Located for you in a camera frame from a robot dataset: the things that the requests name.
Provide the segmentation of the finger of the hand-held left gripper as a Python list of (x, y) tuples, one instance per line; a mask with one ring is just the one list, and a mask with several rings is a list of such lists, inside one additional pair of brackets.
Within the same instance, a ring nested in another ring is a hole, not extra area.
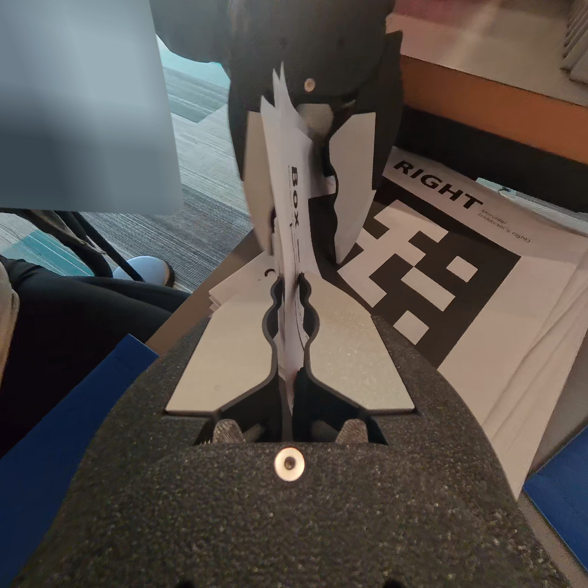
[(350, 253), (373, 202), (375, 128), (374, 112), (353, 114), (324, 140), (335, 191), (320, 198), (320, 248), (334, 265)]
[(274, 255), (275, 205), (263, 121), (258, 112), (247, 113), (242, 179), (256, 239), (267, 254)]

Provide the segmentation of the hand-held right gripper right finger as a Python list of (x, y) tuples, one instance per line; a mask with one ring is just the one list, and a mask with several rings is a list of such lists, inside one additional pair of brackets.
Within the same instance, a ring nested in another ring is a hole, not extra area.
[(357, 300), (315, 273), (298, 277), (304, 368), (320, 389), (368, 414), (400, 414), (415, 405), (371, 318)]

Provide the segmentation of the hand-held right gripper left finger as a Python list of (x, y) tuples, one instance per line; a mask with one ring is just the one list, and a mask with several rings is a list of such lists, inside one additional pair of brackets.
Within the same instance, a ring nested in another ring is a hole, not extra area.
[(283, 280), (265, 277), (216, 310), (166, 406), (168, 414), (213, 414), (260, 391), (277, 375)]

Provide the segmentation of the thin bundle of paper pages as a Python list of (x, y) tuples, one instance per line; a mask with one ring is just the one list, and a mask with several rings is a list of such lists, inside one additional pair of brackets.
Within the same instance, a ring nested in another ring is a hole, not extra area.
[(261, 99), (269, 174), (275, 210), (277, 257), (283, 278), (280, 366), (290, 410), (295, 402), (295, 379), (303, 367), (309, 335), (303, 327), (305, 310), (299, 276), (319, 273), (312, 245), (309, 200), (319, 192), (334, 194), (334, 177), (325, 179), (315, 157), (315, 145), (303, 117), (290, 99), (285, 68), (273, 70), (273, 105)]

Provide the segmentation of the stack of printed marker sheets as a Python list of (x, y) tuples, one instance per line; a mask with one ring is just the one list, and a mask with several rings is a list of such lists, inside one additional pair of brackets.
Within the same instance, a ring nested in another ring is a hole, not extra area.
[[(316, 274), (439, 371), (518, 498), (587, 332), (587, 237), (430, 160), (398, 150), (391, 160), (342, 266), (323, 277), (315, 254)], [(297, 377), (295, 417), (336, 428), (396, 415), (320, 389), (304, 363)]]

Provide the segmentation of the person's left forearm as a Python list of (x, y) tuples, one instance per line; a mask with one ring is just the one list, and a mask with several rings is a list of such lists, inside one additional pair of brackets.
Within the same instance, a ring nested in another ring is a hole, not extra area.
[(157, 37), (173, 54), (227, 69), (238, 1), (150, 1)]

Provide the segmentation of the person's pale blue shoe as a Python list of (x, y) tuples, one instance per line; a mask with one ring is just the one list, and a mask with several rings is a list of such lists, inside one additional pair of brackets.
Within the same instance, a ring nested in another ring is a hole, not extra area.
[(154, 256), (137, 256), (127, 260), (126, 263), (145, 283), (169, 288), (175, 285), (175, 272), (163, 259)]

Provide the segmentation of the person's leg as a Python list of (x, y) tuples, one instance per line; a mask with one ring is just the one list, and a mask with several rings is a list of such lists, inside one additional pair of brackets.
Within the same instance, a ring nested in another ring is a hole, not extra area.
[(1, 456), (123, 338), (146, 343), (188, 297), (144, 282), (61, 276), (1, 256)]

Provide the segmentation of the wooden edged ledge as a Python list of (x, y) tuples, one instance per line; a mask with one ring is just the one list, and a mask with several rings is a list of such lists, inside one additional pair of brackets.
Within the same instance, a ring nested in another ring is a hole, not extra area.
[(587, 85), (561, 68), (569, 1), (397, 1), (408, 106), (587, 164)]

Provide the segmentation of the blue paper folder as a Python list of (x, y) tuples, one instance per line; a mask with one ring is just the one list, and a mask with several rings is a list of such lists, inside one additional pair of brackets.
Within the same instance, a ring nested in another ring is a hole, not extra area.
[(523, 489), (587, 570), (587, 426), (531, 475)]

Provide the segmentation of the black metal chair frame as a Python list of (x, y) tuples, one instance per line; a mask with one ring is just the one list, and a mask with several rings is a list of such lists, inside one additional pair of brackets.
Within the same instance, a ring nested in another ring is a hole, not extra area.
[(144, 282), (139, 273), (79, 212), (23, 209), (20, 217), (53, 236), (70, 249), (96, 277), (114, 277), (107, 258), (133, 281)]

